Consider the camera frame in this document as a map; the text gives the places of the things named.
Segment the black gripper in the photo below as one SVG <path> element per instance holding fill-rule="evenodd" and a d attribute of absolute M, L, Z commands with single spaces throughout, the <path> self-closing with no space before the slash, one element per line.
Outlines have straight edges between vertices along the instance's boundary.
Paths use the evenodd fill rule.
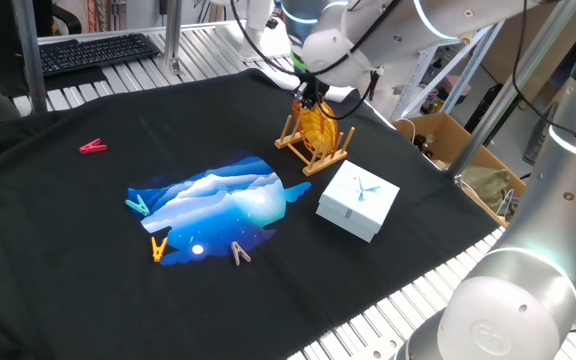
<path fill-rule="evenodd" d="M 317 101 L 322 100 L 329 90 L 330 86 L 321 82 L 311 73 L 302 73 L 299 75 L 300 85 L 294 91 L 294 99 L 303 104 L 306 101 L 306 107 L 312 111 L 320 109 Z"/>

